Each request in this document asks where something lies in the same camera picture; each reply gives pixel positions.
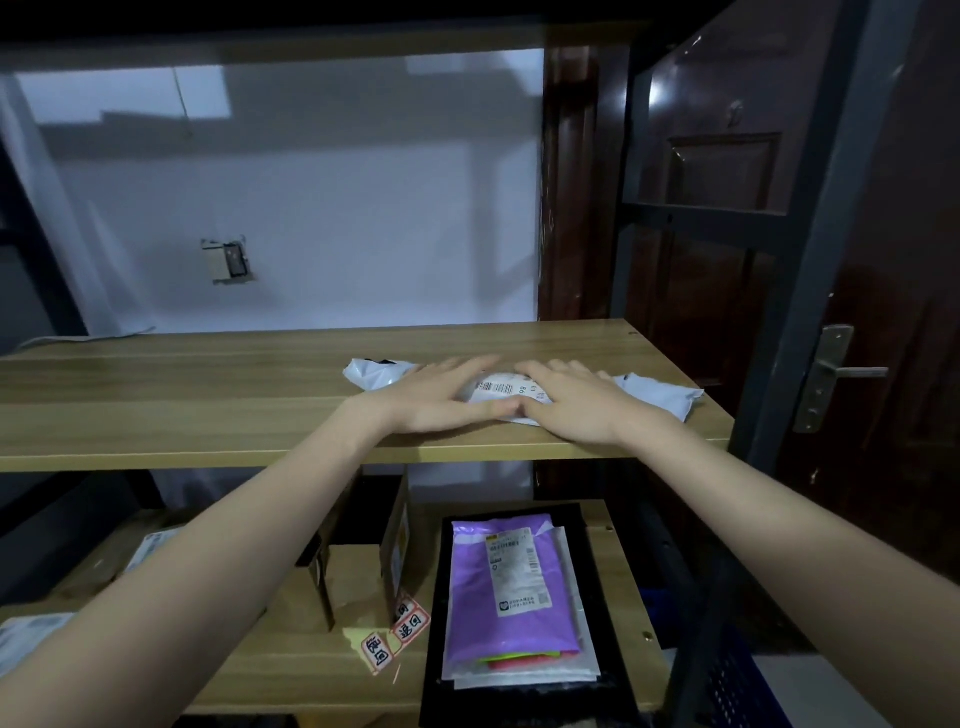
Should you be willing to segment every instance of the black package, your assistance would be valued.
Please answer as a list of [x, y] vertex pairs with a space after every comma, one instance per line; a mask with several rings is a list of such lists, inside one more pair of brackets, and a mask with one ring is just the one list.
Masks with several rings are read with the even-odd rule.
[[[580, 598], [593, 639], [600, 677], [595, 683], [473, 688], [453, 690], [452, 680], [443, 680], [446, 616], [450, 599], [450, 566], [453, 556], [454, 521], [489, 521], [532, 513], [549, 514], [555, 527], [566, 529], [570, 559], [577, 575]], [[431, 611], [430, 642], [423, 677], [421, 728], [476, 725], [484, 728], [514, 726], [563, 726], [595, 718], [598, 726], [642, 726], [627, 669], [613, 631], [600, 574], [593, 561], [580, 506], [576, 503], [489, 513], [483, 516], [444, 519], [440, 539], [440, 563]]]

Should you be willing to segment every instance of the person's left hand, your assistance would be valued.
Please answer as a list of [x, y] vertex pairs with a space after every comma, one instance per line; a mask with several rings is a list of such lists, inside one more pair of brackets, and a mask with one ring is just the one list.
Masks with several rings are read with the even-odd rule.
[[486, 372], [500, 357], [477, 356], [463, 363], [447, 359], [441, 364], [419, 364], [389, 387], [352, 398], [384, 418], [389, 432], [439, 432], [464, 425], [512, 417], [519, 398], [467, 404], [453, 399], [471, 381]]

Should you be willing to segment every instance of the upper shelf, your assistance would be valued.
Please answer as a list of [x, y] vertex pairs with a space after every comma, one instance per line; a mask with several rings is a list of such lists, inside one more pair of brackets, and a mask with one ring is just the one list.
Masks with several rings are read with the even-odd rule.
[[70, 7], [51, 17], [21, 4], [0, 27], [0, 70], [136, 68], [213, 63], [313, 61], [325, 58], [637, 43], [635, 59], [652, 65], [687, 40], [731, 0], [687, 0], [567, 7], [557, 3], [408, 6], [233, 6], [192, 3], [165, 12], [103, 17]]
[[[693, 386], [625, 321], [158, 334], [57, 343], [0, 359], [0, 471], [264, 466], [359, 390], [354, 357], [439, 361], [497, 352], [579, 359]], [[703, 397], [687, 420], [725, 447], [733, 420]], [[493, 423], [387, 438], [369, 463], [623, 457], [540, 427]]]

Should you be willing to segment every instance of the floor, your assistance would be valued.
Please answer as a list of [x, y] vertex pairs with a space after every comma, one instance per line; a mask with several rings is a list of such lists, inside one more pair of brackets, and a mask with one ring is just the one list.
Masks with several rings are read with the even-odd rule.
[[[676, 650], [663, 650], [673, 665]], [[793, 728], [890, 728], [820, 655], [754, 657]]]

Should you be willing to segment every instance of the electrical outlet box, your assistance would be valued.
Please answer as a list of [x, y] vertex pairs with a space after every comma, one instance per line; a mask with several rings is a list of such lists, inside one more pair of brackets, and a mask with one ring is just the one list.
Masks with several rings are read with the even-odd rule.
[[252, 279], [250, 261], [244, 250], [246, 239], [220, 243], [216, 240], [201, 240], [206, 267], [214, 283], [238, 283]]

